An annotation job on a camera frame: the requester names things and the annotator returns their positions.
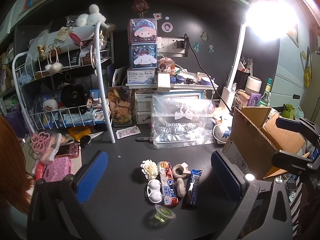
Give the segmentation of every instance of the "pink box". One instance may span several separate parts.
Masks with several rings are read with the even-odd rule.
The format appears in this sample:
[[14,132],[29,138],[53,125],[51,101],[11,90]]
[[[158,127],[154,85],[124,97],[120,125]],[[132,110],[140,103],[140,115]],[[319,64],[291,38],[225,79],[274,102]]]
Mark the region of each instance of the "pink box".
[[130,19],[128,25],[128,42],[156,43],[157,20],[156,19]]
[[44,168],[43,178],[46,182],[60,181],[71,173],[71,160],[68,157],[54,159]]

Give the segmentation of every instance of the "white flower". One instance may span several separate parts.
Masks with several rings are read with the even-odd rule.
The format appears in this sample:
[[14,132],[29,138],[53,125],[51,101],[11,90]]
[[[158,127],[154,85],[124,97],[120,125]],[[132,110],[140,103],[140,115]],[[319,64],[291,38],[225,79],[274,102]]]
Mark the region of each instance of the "white flower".
[[158,176],[158,167],[155,162],[152,160],[145,160],[142,161],[142,164],[140,165],[142,168],[142,172],[145,174],[146,179],[152,180],[155,179]]

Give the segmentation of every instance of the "black cable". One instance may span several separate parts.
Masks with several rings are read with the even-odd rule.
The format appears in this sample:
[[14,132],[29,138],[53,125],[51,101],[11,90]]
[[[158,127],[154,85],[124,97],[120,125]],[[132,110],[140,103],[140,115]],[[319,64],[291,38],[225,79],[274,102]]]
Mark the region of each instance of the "black cable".
[[218,94],[218,92],[216,91],[216,89],[215,89],[215,87],[214,87],[214,85],[213,85],[213,82],[212,82],[210,76],[209,76],[208,73],[201,67],[200,62],[199,62],[199,60],[198,60],[198,58],[197,58],[197,55],[196,55],[195,52],[193,51],[193,49],[192,49],[192,47],[191,47],[191,43],[190,43],[189,37],[188,37],[188,35],[187,35],[186,33],[184,34],[184,38],[187,38],[187,39],[188,39],[189,48],[191,49],[191,51],[192,51],[193,54],[195,55],[196,60],[197,60],[197,62],[198,62],[199,67],[201,68],[201,70],[208,76],[208,78],[209,78],[209,80],[210,80],[210,82],[211,82],[211,85],[212,85],[212,87],[213,87],[214,92],[220,97],[220,99],[222,100],[222,102],[223,102],[223,103],[225,104],[225,106],[228,108],[231,116],[233,116],[233,113],[232,113],[231,109],[229,108],[229,106],[227,106],[227,104],[225,103],[225,101],[222,99],[222,97],[221,97],[221,96]]

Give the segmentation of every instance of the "black wall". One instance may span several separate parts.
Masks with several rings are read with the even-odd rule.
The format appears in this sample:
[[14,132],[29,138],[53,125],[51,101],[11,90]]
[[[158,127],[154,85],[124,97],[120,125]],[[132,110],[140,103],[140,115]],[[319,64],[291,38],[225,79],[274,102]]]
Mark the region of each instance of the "black wall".
[[[66,15],[88,13],[91,3],[100,7],[100,12],[107,18],[107,22],[116,24],[114,31],[114,51],[116,67],[129,65],[127,24],[129,19],[137,18],[131,11],[133,0],[55,0],[39,8],[32,16],[25,19],[20,25],[47,25],[52,22],[50,31],[57,31],[66,24]],[[246,8],[231,0],[148,0],[150,9],[146,17],[153,18],[153,13],[162,13],[158,20],[158,36],[180,36],[188,34],[191,46],[199,42],[201,51],[196,52],[201,66],[215,78],[219,85],[218,92],[222,92],[231,70],[236,53],[240,23],[245,20]],[[164,33],[162,23],[172,23],[173,30]],[[208,33],[209,39],[204,42],[200,35]],[[214,54],[207,51],[213,45]],[[262,80],[261,91],[268,78],[274,78],[279,54],[279,41],[262,42],[247,28],[243,54],[253,57],[254,76]],[[201,69],[191,51],[187,58],[174,57],[178,65],[187,68],[190,72]]]

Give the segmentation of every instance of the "dark desk surface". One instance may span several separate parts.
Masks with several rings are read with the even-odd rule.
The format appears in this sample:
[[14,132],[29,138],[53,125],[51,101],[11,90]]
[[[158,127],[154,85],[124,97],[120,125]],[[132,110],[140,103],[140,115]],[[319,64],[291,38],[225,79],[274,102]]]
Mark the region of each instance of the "dark desk surface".
[[[139,137],[150,135],[140,125]],[[226,197],[211,168],[211,153],[217,144],[155,150],[153,144],[136,142],[129,136],[110,143],[107,133],[92,140],[82,151],[83,164],[98,151],[108,153],[109,163],[90,200],[84,204],[92,222],[108,240],[192,240],[210,234],[228,222],[236,204]],[[186,162],[190,169],[203,170],[196,210],[172,208],[177,217],[161,223],[154,219],[154,204],[145,197],[147,180],[141,172],[143,160]]]

